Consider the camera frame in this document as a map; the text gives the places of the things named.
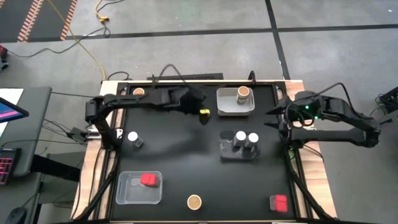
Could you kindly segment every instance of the striped barrier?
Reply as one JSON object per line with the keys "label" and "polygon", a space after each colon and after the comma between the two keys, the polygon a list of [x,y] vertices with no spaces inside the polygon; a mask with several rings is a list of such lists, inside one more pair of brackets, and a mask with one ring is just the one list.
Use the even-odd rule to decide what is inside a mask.
{"label": "striped barrier", "polygon": [[75,13],[77,0],[72,0],[72,3],[69,7],[69,12],[67,17],[65,18],[65,25],[63,26],[62,33],[61,33],[61,40],[65,40],[67,38],[67,34],[69,31],[69,26],[72,21],[73,13]]}
{"label": "striped barrier", "polygon": [[36,21],[36,17],[40,11],[40,8],[43,5],[43,1],[44,0],[33,0],[29,12],[26,15],[25,21],[21,27],[21,31],[19,31],[18,42],[28,41],[29,34],[32,30],[34,22]]}

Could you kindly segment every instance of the computer screen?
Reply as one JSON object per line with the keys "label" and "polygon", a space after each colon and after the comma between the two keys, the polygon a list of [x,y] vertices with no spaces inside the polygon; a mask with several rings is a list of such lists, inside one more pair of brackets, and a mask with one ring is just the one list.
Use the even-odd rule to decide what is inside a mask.
{"label": "computer screen", "polygon": [[0,123],[24,118],[28,115],[29,113],[26,110],[0,98]]}

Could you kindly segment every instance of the gray floor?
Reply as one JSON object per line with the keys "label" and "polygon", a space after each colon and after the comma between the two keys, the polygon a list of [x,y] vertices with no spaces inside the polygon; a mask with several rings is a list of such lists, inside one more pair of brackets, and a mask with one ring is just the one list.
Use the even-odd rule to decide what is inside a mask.
{"label": "gray floor", "polygon": [[[76,34],[100,27],[92,13],[94,4],[78,1],[72,20]],[[272,7],[278,27],[398,24],[396,1],[278,0],[272,1]],[[260,0],[127,0],[108,6],[102,14],[111,18],[113,34],[270,27],[266,5]],[[280,39],[292,79],[304,80],[305,87],[314,91],[343,82],[355,109],[364,114],[376,107],[374,98],[379,93],[398,85],[398,29],[288,32],[280,33]],[[72,43],[4,45],[27,55],[43,47],[59,50]],[[84,40],[83,44],[107,74],[123,70],[135,80],[158,74],[167,63],[174,63],[185,74],[223,72],[226,79],[236,79],[247,78],[249,71],[255,70],[259,78],[282,79],[271,33],[100,39]],[[11,67],[0,74],[0,88],[50,85],[54,91],[85,95],[100,90],[101,72],[79,47],[61,55],[44,53],[28,60],[10,57],[9,61]],[[339,88],[329,94],[345,97]],[[85,101],[52,95],[47,118],[84,128]],[[348,128],[323,121],[317,121],[316,126]],[[41,138],[62,139],[46,130]],[[59,144],[40,144],[38,151],[45,146],[51,153],[84,151],[80,146]],[[396,223],[398,140],[392,127],[382,127],[381,142],[372,149],[345,143],[321,143],[321,147],[338,216],[342,220]],[[68,214],[70,210],[46,207],[40,222],[60,221]]]}

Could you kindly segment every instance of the red block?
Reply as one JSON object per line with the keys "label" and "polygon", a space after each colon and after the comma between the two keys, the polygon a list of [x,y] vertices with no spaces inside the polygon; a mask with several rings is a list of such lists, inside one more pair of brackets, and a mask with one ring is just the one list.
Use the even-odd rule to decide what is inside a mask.
{"label": "red block", "polygon": [[286,195],[273,195],[270,197],[271,210],[275,212],[287,212]]}
{"label": "red block", "polygon": [[141,176],[141,183],[146,186],[155,186],[156,185],[156,175],[144,173]]}

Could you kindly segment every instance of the desk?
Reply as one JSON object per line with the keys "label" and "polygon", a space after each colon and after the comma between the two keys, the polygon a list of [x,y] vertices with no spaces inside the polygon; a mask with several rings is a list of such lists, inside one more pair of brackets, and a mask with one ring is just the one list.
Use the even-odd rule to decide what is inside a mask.
{"label": "desk", "polygon": [[[118,92],[118,83],[120,82],[129,82],[129,83],[150,83],[150,81],[105,81],[102,84],[100,95],[105,95],[105,94],[117,94]],[[161,83],[180,83],[181,81],[175,81],[175,80],[163,80],[160,81]],[[246,81],[246,80],[206,80],[206,81],[199,81],[199,80],[192,80],[192,81],[187,81],[187,82],[248,82],[250,83],[251,81]],[[284,82],[280,80],[258,80],[257,82]],[[287,94],[294,99],[294,95],[299,92],[304,90],[304,85],[301,80],[289,80],[285,81],[285,85],[287,88]],[[116,127],[119,127],[121,125],[121,119],[122,119],[122,113],[123,110],[117,110],[114,111],[113,113],[116,113]],[[112,114],[110,114],[107,117],[108,123],[111,122]],[[76,209],[76,214],[75,217],[79,216],[79,214],[83,211],[83,209],[88,205],[89,201],[89,196],[91,192],[91,198],[95,195],[97,189],[98,189],[98,184],[100,182],[100,176],[101,176],[101,171],[103,168],[103,162],[104,162],[104,155],[105,151],[100,150],[100,145],[101,141],[100,140],[93,140],[88,143],[88,147],[86,150],[86,156],[85,156],[85,162],[83,164],[83,168],[81,170],[81,192],[80,192],[80,199],[79,199],[79,204],[77,205],[77,197],[78,194],[76,194],[75,197],[75,204],[73,206],[73,210]],[[319,144],[317,142],[310,142],[308,145],[318,151],[320,151]],[[96,157],[98,155],[98,162],[95,167],[95,161]],[[111,159],[109,160],[108,163],[108,172],[110,171],[110,168],[113,164],[113,157],[114,154],[110,155]],[[306,183],[307,183],[307,188],[309,191],[312,193],[312,195],[315,197],[317,202],[325,209],[327,213],[329,213],[331,216],[336,217],[336,211],[335,211],[335,206],[333,204],[333,199],[331,197],[331,192],[329,188],[329,183],[328,179],[326,176],[325,172],[325,167],[323,165],[322,159],[319,158],[317,155],[312,154],[311,152],[308,152],[306,150],[301,150],[300,151],[300,156],[302,159],[302,165],[303,165],[303,171],[305,174],[306,178]],[[91,186],[91,181],[93,180],[93,175],[94,176],[94,184]],[[302,194],[300,193],[299,189],[296,187],[297,191],[297,199],[298,199],[298,207],[300,209],[300,214],[302,217],[306,217],[305,213],[305,204],[304,200],[302,197]],[[109,196],[109,188],[106,190],[106,192],[103,195],[101,205],[99,208],[99,218],[105,218],[106,217],[106,208],[107,208],[107,202],[108,202],[108,196]]]}

